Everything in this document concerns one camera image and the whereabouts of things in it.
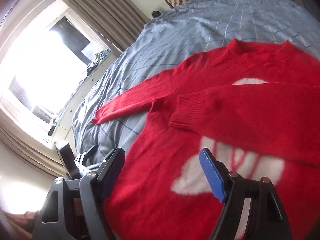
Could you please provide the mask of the red knit sweater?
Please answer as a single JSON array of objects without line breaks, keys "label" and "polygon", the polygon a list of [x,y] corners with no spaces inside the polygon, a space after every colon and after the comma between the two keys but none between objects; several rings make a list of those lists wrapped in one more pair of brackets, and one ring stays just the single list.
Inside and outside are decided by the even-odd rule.
[{"label": "red knit sweater", "polygon": [[233,40],[106,103],[93,123],[146,112],[105,213],[121,239],[208,239],[222,204],[207,147],[247,179],[268,177],[294,239],[319,218],[319,61],[290,42]]}]

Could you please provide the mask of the clothes pile on sill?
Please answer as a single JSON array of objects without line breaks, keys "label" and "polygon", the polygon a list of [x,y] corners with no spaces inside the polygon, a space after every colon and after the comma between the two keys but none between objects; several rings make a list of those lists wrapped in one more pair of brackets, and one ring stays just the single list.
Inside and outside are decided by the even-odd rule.
[{"label": "clothes pile on sill", "polygon": [[102,63],[102,61],[112,53],[111,49],[106,48],[95,54],[93,62],[91,62],[86,69],[87,76],[97,68],[97,66]]}]

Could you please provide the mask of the black device by bed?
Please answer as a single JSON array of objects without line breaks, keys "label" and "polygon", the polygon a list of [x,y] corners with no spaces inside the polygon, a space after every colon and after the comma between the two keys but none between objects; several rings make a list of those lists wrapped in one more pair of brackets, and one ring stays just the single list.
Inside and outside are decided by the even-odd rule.
[{"label": "black device by bed", "polygon": [[106,161],[106,158],[103,158],[95,164],[87,165],[88,159],[97,152],[97,145],[93,145],[87,152],[76,156],[67,141],[55,143],[55,149],[66,171],[66,178],[69,180],[80,179],[89,172],[96,172],[100,165]]}]

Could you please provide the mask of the white window sill cabinet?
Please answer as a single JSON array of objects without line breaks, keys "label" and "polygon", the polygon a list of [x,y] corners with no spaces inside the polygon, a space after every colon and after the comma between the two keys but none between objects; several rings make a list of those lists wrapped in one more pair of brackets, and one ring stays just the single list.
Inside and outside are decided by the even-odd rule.
[{"label": "white window sill cabinet", "polygon": [[96,82],[104,75],[109,66],[117,59],[117,57],[113,53],[109,53],[89,74],[88,77],[85,78],[83,83],[76,90],[74,95],[71,97],[69,103],[67,103],[65,109],[62,112],[61,118],[57,122],[57,126],[53,131],[53,135],[49,140],[49,145],[53,146],[55,142],[67,141],[70,144],[73,143],[72,139],[72,120],[73,116],[79,107],[80,103],[87,94],[90,92],[92,87],[96,84]]}]

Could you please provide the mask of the blue plaid duvet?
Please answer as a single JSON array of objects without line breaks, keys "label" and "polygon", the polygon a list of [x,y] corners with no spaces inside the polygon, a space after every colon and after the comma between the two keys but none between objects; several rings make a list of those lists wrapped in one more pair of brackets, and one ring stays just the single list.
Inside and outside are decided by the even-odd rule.
[{"label": "blue plaid duvet", "polygon": [[136,42],[112,63],[75,111],[75,151],[97,146],[90,163],[112,149],[128,150],[145,124],[145,113],[92,124],[102,105],[189,56],[220,48],[238,39],[282,43],[319,57],[319,22],[292,0],[193,0],[145,25]]}]

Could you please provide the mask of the beige curtain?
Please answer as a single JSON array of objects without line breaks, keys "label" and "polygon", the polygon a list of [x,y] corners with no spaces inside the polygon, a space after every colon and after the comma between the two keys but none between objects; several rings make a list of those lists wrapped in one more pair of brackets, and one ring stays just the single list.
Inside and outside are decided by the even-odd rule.
[{"label": "beige curtain", "polygon": [[131,0],[62,0],[116,54],[123,53],[150,19]]}]

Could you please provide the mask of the small black round clock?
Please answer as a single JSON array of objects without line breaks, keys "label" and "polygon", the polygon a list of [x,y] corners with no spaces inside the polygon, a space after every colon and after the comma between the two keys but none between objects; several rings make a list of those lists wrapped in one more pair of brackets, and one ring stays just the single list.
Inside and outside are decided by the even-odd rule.
[{"label": "small black round clock", "polygon": [[159,16],[161,16],[162,13],[158,10],[154,10],[152,13],[151,13],[151,17],[152,18],[158,18]]}]

